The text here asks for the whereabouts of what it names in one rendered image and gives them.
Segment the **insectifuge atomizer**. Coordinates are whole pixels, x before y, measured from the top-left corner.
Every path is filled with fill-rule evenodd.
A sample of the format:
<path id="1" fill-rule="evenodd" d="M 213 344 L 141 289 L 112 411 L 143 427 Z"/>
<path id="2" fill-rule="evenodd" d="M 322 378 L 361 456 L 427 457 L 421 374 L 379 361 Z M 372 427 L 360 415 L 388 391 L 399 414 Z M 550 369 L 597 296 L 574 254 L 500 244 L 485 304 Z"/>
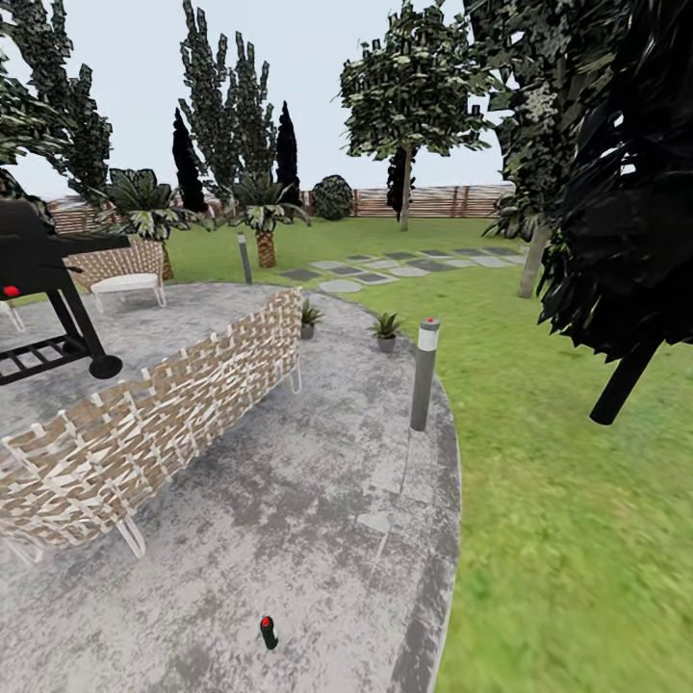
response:
<path id="1" fill-rule="evenodd" d="M 274 628 L 274 622 L 270 616 L 268 616 L 267 621 L 262 620 L 261 623 L 261 633 L 265 639 L 265 644 L 269 650 L 274 650 L 278 645 L 277 632 Z"/>

